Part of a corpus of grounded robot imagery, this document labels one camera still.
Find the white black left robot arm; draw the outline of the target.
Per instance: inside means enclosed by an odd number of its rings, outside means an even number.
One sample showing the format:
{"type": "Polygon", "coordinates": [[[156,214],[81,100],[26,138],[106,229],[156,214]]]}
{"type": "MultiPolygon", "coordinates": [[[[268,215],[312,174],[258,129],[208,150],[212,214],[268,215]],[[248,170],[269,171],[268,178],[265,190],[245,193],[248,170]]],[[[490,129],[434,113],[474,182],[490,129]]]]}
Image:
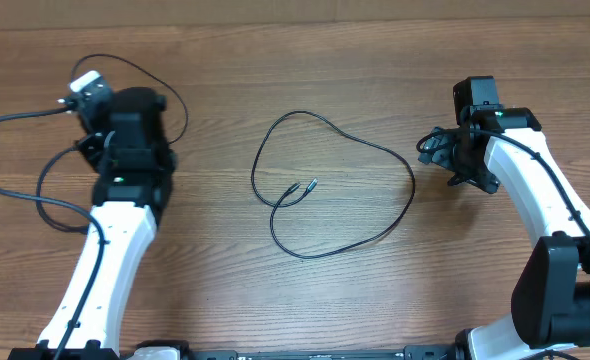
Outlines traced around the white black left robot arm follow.
{"type": "Polygon", "coordinates": [[[156,237],[176,156],[162,124],[164,96],[146,87],[86,95],[87,137],[74,149],[97,172],[86,240],[57,312],[37,344],[13,359],[116,359],[126,303],[156,237]]]}

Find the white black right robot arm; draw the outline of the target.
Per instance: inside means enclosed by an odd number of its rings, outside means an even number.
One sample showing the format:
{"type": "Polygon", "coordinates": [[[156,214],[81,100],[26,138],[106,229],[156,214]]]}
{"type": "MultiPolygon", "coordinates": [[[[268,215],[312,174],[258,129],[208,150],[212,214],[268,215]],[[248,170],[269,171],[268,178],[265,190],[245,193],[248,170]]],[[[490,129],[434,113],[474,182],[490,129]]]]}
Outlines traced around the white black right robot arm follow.
{"type": "Polygon", "coordinates": [[[527,108],[467,106],[457,128],[434,128],[417,144],[420,161],[451,172],[449,183],[488,193],[503,186],[533,247],[508,315],[463,331],[465,359],[563,357],[590,347],[590,209],[554,161],[527,108]]]}

